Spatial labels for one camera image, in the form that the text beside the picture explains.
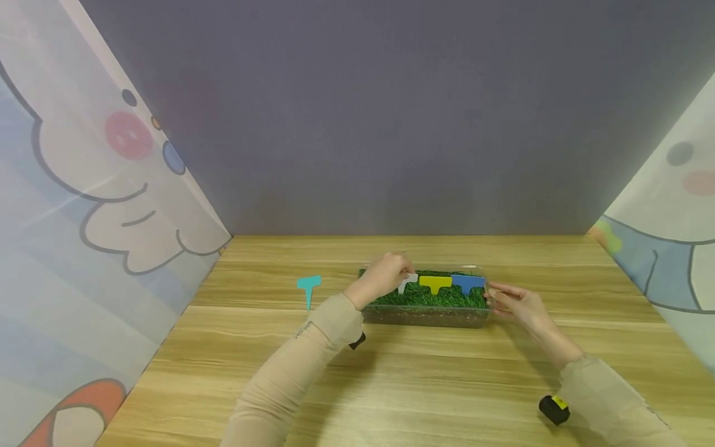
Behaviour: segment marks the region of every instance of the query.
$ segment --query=black and yellow device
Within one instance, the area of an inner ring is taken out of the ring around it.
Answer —
[[[555,426],[561,425],[571,416],[571,410],[568,409],[568,404],[558,396],[544,396],[538,403],[538,409],[546,416]]]

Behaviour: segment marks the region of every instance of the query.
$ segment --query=cartoon character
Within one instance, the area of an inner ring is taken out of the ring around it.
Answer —
[[[606,211],[649,299],[715,313],[715,78]]]
[[[228,232],[156,119],[79,30],[50,23],[51,14],[5,12],[0,74],[35,119],[36,158],[60,185],[97,202],[80,228],[85,244],[123,254],[130,274],[225,245]]]
[[[92,447],[125,395],[114,379],[87,383],[58,403],[18,447]]]

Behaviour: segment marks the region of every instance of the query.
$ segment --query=artificial grass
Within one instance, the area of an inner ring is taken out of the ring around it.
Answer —
[[[437,272],[434,270],[417,270],[419,276],[451,276],[469,275],[464,272]],[[472,288],[469,295],[462,293],[462,288],[457,285],[441,288],[437,295],[432,295],[429,287],[419,283],[407,283],[405,293],[400,295],[397,289],[375,300],[373,305],[405,305],[405,306],[431,306],[438,308],[475,308],[487,309],[484,300],[484,288]]]

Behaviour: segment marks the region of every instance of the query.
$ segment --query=cartoon mural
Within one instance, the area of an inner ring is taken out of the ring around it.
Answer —
[[[715,77],[592,233],[715,373]]]
[[[189,193],[181,158],[132,89],[119,88],[106,74],[97,77],[102,67],[96,57],[77,64],[77,48],[53,38],[51,27],[8,22],[0,74],[35,119],[38,161],[69,191],[97,202],[82,223],[83,241],[123,254],[131,274],[226,244],[218,216]],[[46,39],[24,39],[30,31]],[[50,54],[57,66],[37,54]],[[88,69],[91,62],[96,70]]]
[[[77,0],[0,11],[0,447],[91,446],[230,236]]]

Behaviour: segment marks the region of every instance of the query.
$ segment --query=wooden table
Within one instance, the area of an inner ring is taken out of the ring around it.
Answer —
[[[610,363],[691,446],[715,438],[715,381],[590,237],[237,237],[97,444],[217,446],[243,385],[314,306],[387,250],[415,264],[473,263],[539,291],[566,332]],[[288,446],[602,445],[573,418],[545,423],[557,373],[528,336],[366,325],[311,389]]]

